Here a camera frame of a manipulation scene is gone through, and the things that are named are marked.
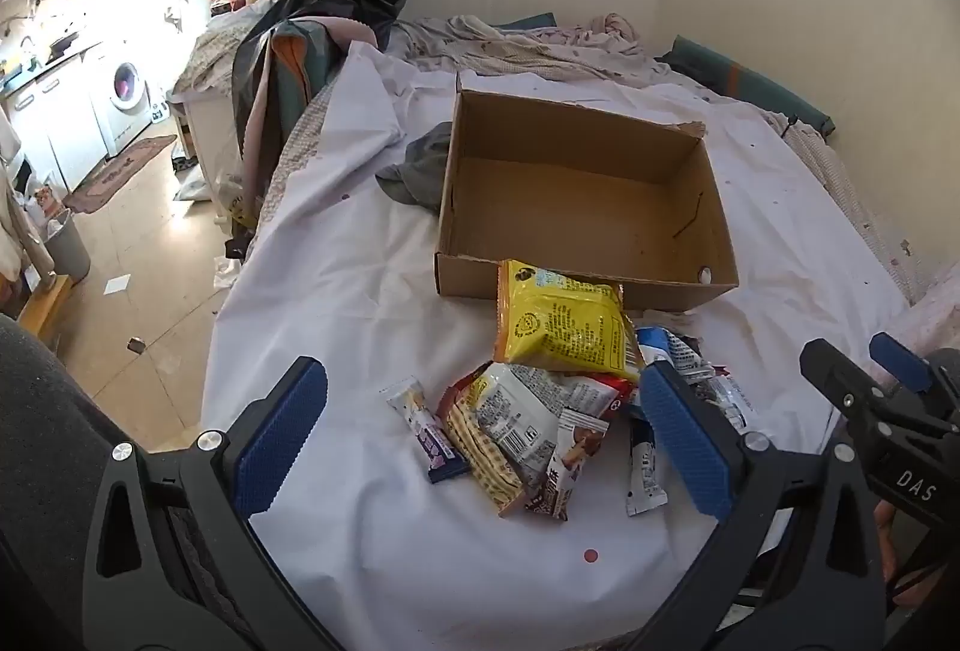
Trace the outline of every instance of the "cartoon logo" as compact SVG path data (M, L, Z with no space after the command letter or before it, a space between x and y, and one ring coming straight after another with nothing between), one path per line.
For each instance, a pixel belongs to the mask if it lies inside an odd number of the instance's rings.
M514 326L514 334L518 337L529 337L539 330L539 318L534 313L524 313Z

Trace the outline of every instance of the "person's hand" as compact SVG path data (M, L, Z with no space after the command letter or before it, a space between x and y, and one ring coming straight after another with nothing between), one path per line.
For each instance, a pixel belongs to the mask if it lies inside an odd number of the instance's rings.
M877 502L877 507L874 508L874 520L877 522L877 534L880 536L880 567L883 571L885 583L889 583L891 578L896 575L896 568L899 566L893 539L894 515L896 515L896 508L893 505L885 499ZM930 573L923 581L895 596L894 603L901 608L918 607L933 591L933 587L937 585L943 574L944 568ZM902 577L899 582L906 583L912 580L915 575L916 573L910 573Z

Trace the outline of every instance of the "washing machine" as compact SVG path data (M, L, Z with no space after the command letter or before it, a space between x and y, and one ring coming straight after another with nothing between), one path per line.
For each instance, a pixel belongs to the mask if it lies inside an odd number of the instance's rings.
M100 135L113 157L152 122L147 80L122 44L98 44L82 58Z

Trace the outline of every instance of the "floor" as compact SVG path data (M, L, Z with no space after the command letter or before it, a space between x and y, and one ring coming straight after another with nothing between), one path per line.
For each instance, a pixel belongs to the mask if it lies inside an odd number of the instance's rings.
M175 134L173 121L143 136ZM64 306L56 352L99 407L148 450L189 445L200 422L213 320L214 258L227 237L211 202L174 202L170 149L155 156L105 206L76 216L90 273ZM112 277L126 291L104 295ZM131 337L147 344L137 355Z

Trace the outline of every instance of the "cardboard box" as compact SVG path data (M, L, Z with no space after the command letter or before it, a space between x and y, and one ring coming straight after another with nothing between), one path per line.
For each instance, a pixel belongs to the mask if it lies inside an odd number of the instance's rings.
M461 90L446 162L441 296L496 298L515 258L683 311L738 284L702 124ZM712 281L699 282L708 268Z

